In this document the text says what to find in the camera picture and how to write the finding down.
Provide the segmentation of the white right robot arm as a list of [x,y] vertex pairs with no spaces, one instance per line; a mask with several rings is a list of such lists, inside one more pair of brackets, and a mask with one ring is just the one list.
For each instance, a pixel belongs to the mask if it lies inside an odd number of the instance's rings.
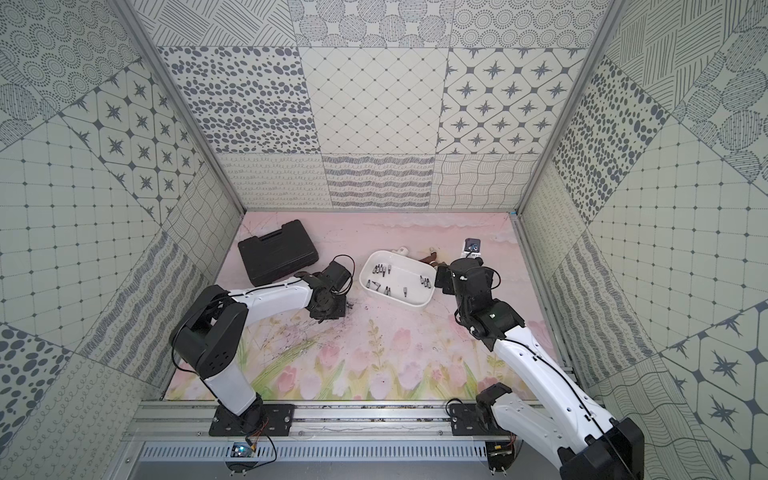
[[547,458],[563,479],[641,479],[645,439],[629,418],[616,419],[541,347],[523,317],[493,295],[497,272],[481,258],[437,268],[436,287],[456,299],[456,323],[512,368],[543,406],[538,412],[498,382],[476,397],[478,416]]

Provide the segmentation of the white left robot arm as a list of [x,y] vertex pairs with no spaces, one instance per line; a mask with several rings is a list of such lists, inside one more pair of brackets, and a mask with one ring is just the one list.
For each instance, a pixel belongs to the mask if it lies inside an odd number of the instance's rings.
[[197,375],[229,413],[242,417],[260,402],[237,351],[246,328],[277,314],[306,310],[318,321],[345,316],[354,269],[332,260],[320,272],[298,272],[277,283],[241,290],[206,287],[169,337],[176,369]]

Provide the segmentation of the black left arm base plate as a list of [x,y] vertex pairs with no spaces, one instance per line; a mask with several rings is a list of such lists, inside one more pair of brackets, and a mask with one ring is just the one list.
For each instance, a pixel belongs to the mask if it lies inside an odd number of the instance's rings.
[[290,433],[295,409],[294,404],[264,404],[257,400],[242,414],[235,415],[219,404],[208,434],[211,437],[247,437],[260,433],[285,437]]

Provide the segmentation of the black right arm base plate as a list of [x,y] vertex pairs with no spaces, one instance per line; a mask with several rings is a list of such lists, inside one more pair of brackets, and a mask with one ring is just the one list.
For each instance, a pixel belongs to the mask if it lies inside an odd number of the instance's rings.
[[494,420],[485,418],[475,403],[453,400],[445,405],[445,411],[450,420],[452,435],[455,437],[513,435],[512,431],[501,428]]

